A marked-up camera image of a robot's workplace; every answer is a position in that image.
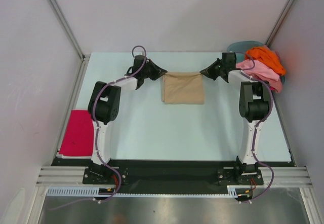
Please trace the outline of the beige t shirt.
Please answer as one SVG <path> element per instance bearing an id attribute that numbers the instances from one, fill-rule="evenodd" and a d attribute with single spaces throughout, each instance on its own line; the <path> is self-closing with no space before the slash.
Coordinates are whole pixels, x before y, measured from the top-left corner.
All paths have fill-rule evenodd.
<path id="1" fill-rule="evenodd" d="M 203 76 L 199 72 L 168 72 L 163 75 L 162 102 L 204 104 Z"/>

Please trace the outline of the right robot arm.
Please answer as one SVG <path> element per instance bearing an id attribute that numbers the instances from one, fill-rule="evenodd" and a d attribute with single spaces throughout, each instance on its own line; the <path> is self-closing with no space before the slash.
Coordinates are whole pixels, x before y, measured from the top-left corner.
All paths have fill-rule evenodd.
<path id="1" fill-rule="evenodd" d="M 239 90 L 238 110 L 243 118 L 244 132 L 240 152 L 237 156 L 237 169 L 234 180 L 245 184 L 256 173 L 258 167 L 265 166 L 257 157 L 257 147 L 264 122 L 273 109 L 273 95 L 268 84 L 247 74 L 256 67 L 254 59 L 249 55 L 252 66 L 244 69 L 236 67 L 236 53 L 223 52 L 218 58 L 200 73 L 212 80 L 221 77 L 225 82 Z"/>

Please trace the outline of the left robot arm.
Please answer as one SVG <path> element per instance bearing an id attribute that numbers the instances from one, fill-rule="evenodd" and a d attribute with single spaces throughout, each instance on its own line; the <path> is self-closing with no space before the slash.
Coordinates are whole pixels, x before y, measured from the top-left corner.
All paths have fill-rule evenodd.
<path id="1" fill-rule="evenodd" d="M 94 177 L 100 183 L 111 180 L 112 171 L 102 165 L 111 160 L 110 141 L 112 126 L 119 113 L 120 98 L 123 93 L 139 89 L 145 79 L 156 81 L 167 73 L 144 55 L 134 57 L 133 66 L 115 81 L 97 81 L 88 104 L 94 130 L 93 153 L 91 161 L 96 168 Z"/>

